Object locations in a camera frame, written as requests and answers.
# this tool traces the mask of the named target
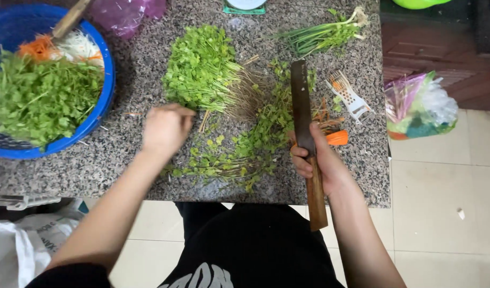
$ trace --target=person's left hand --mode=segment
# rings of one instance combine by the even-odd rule
[[[172,157],[193,125],[195,111],[179,104],[152,108],[147,113],[142,150]]]

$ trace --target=black shirt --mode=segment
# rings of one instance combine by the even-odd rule
[[[289,206],[243,205],[211,219],[189,241],[178,265],[159,286],[343,287],[320,232]],[[110,287],[101,265],[50,269],[35,287]]]

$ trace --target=cleaver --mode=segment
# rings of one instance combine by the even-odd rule
[[[316,146],[309,130],[312,116],[305,60],[299,60],[291,64],[291,97],[297,144],[309,152],[306,160],[312,166],[312,178],[306,179],[307,205],[311,231],[318,231],[328,226],[328,220],[325,211],[321,171],[316,160]]]

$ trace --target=hand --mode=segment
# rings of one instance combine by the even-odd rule
[[[311,123],[310,130],[316,144],[316,157],[322,174],[325,194],[330,196],[335,191],[341,191],[350,185],[357,185],[338,154],[328,145],[327,139],[318,128],[318,125]],[[293,164],[297,169],[297,173],[305,178],[312,178],[312,166],[303,159],[303,157],[307,156],[308,151],[304,148],[293,146],[291,153],[293,154]]]
[[[192,128],[195,111],[179,104],[152,108],[147,113],[142,151],[172,157]]]

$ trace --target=wooden knife handle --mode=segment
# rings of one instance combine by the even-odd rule
[[[323,193],[321,171],[316,157],[311,157],[307,161],[312,166],[312,178],[306,179],[309,221],[311,223],[311,231],[318,231],[328,226],[327,212],[325,211],[325,194]]]
[[[92,0],[79,0],[67,14],[55,25],[51,35],[55,38],[62,38],[68,34],[82,19],[83,12],[87,10]]]

